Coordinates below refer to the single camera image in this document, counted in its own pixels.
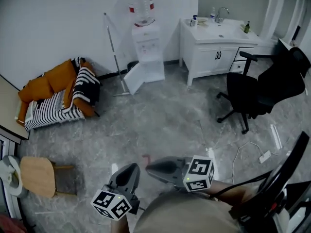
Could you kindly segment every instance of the striped blanket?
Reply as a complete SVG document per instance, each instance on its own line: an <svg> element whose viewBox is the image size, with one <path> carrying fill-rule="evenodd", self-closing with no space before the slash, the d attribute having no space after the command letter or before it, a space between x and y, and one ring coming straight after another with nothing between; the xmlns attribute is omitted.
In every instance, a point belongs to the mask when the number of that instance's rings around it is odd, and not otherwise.
<svg viewBox="0 0 311 233"><path fill-rule="evenodd" d="M63 113L61 110L57 111L56 105L57 101L62 99L61 94L62 92L55 93L50 99L45 99L41 104L37 104L33 120L25 123L27 131L54 123L84 118L82 111L75 105L67 113Z"/></svg>
<svg viewBox="0 0 311 233"><path fill-rule="evenodd" d="M62 112L67 113L74 106L75 99L82 99L91 106L99 100L100 82L96 79L95 74L87 67L81 67L73 89L73 96L69 108L62 107Z"/></svg>

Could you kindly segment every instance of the bottle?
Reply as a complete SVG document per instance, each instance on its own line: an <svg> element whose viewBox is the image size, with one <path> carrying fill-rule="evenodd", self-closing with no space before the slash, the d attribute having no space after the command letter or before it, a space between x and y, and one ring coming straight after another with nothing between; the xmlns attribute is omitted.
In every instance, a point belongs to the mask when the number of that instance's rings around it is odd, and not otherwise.
<svg viewBox="0 0 311 233"><path fill-rule="evenodd" d="M215 19L215 16L216 16L216 11L215 11L215 7L213 7L212 11L210 12L210 18Z"/></svg>
<svg viewBox="0 0 311 233"><path fill-rule="evenodd" d="M138 27L147 26L154 21L153 0L129 0L131 20Z"/></svg>
<svg viewBox="0 0 311 233"><path fill-rule="evenodd" d="M244 33L248 33L248 31L249 31L249 21L248 24L245 26Z"/></svg>
<svg viewBox="0 0 311 233"><path fill-rule="evenodd" d="M190 21L190 26L191 27L195 27L196 28L198 26L197 16L198 15L193 15L193 19L191 19L191 21Z"/></svg>

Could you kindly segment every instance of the sofa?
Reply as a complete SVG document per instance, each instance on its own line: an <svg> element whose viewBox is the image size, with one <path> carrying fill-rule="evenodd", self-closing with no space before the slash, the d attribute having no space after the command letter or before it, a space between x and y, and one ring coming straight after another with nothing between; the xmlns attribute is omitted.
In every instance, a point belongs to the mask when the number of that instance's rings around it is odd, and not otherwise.
<svg viewBox="0 0 311 233"><path fill-rule="evenodd" d="M30 80L19 91L16 121L27 131L95 115L100 82L85 58L64 63Z"/></svg>

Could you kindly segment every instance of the wooden stool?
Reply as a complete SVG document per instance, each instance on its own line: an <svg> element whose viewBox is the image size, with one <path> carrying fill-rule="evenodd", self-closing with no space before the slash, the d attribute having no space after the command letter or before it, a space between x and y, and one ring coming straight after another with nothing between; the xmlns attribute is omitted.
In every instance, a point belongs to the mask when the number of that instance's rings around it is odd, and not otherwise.
<svg viewBox="0 0 311 233"><path fill-rule="evenodd" d="M56 166L47 158L23 157L20 162L21 180L29 191L47 198L73 193L59 192L56 189L55 169L70 169L74 166Z"/></svg>

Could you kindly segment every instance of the white power cord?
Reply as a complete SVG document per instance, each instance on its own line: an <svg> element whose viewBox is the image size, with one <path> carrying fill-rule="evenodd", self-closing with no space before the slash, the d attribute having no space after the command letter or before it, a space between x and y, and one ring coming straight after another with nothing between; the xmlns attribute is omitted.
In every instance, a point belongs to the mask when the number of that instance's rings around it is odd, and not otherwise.
<svg viewBox="0 0 311 233"><path fill-rule="evenodd" d="M264 156L264 153L262 152L261 148L260 148L256 143L253 143L253 142L246 142L245 144L243 144L242 146L240 146L240 147L238 148L237 154L236 154L236 156L235 156L235 158L234 158L234 160L233 160L233 163L232 163L232 177L231 177L232 184L234 184L234 178L233 178L233 176L234 176L234 162L235 162L235 160L236 160L237 157L238 157L238 154L239 154L239 152L240 152L240 149L243 148L247 143L251 143L251 144L255 145L255 146L259 149L259 152L260 152L261 156Z"/></svg>

